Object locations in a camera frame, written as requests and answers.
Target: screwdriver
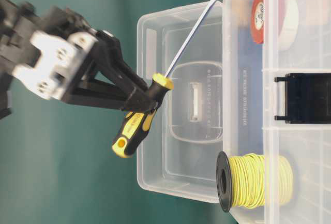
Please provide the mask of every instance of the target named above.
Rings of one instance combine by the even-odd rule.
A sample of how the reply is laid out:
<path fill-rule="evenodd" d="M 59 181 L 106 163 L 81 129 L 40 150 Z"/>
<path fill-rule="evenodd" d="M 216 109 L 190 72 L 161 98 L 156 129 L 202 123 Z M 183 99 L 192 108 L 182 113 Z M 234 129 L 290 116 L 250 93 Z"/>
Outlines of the screwdriver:
<path fill-rule="evenodd" d="M 130 112 L 124 118 L 122 126 L 112 143 L 112 149 L 118 156 L 123 158 L 132 156 L 136 152 L 139 144 L 148 135 L 152 120 L 156 114 L 156 111 L 161 106 L 164 96 L 174 87 L 172 81 L 169 78 L 169 75 L 173 71 L 176 63 L 178 62 L 191 38 L 216 1 L 217 0 L 210 0 L 208 2 L 206 8 L 203 10 L 191 32 L 172 60 L 172 63 L 170 64 L 166 73 L 164 75 L 160 73 L 155 73 L 153 75 L 152 84 L 146 91 L 146 94 L 157 103 L 156 107 L 149 113 Z"/>

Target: screwdriver shaft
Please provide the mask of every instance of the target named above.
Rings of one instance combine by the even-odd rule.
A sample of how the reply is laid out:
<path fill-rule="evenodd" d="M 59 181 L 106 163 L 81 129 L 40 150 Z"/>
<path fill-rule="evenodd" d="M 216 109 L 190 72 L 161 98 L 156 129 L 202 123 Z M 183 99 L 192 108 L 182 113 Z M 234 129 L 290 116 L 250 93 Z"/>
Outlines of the screwdriver shaft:
<path fill-rule="evenodd" d="M 200 26 L 200 24 L 202 23 L 202 21 L 205 19 L 205 17 L 207 16 L 207 14 L 209 13 L 209 11 L 211 10 L 211 8 L 213 7 L 213 5 L 215 4 L 217 0 L 210 0 L 206 6 L 206 8 L 203 10 L 202 14 L 200 15 L 199 19 L 197 20 L 197 22 L 195 23 L 194 27 L 192 28 L 191 32 L 189 33 L 189 35 L 186 37 L 184 43 L 182 44 L 182 46 L 180 47 L 179 51 L 177 52 L 175 58 L 172 60 L 168 70 L 165 73 L 165 77 L 167 78 L 171 72 L 173 71 L 176 63 L 178 62 L 180 56 L 182 55 L 182 53 L 184 52 L 186 46 L 188 45 L 188 43 L 190 42 L 191 38 L 193 37 L 193 35 L 196 33 L 196 31 L 198 30 L 198 27 Z"/>

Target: red tape roll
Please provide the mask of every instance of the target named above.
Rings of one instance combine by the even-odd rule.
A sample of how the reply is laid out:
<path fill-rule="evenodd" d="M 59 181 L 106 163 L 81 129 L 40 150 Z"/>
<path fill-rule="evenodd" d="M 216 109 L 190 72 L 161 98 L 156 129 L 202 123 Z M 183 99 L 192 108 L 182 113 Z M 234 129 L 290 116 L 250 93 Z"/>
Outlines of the red tape roll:
<path fill-rule="evenodd" d="M 279 34 L 283 27 L 284 18 L 285 18 L 285 0 L 278 0 L 278 29 Z M 263 43 L 263 31 L 264 31 L 264 2 L 263 0 L 254 0 L 251 14 L 250 29 L 252 37 L 255 43 Z"/>

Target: spool of wire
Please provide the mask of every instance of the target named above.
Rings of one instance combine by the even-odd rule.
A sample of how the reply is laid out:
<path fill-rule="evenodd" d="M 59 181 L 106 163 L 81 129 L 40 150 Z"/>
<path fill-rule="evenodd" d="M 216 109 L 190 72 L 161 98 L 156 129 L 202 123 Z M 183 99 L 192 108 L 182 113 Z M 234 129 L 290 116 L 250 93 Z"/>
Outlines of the spool of wire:
<path fill-rule="evenodd" d="M 264 155 L 247 154 L 228 158 L 220 152 L 217 158 L 216 182 L 222 209 L 264 206 Z M 288 160 L 279 156 L 279 201 L 287 204 L 293 194 L 293 171 Z"/>

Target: white tape roll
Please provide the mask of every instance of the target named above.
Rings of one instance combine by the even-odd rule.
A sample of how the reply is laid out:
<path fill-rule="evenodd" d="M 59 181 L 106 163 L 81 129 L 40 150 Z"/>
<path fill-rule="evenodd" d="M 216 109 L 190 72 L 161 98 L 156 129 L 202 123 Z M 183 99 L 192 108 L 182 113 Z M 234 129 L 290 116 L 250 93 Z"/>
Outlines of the white tape roll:
<path fill-rule="evenodd" d="M 285 0 L 285 18 L 279 35 L 279 50 L 286 51 L 293 44 L 299 26 L 299 9 L 296 0 Z"/>

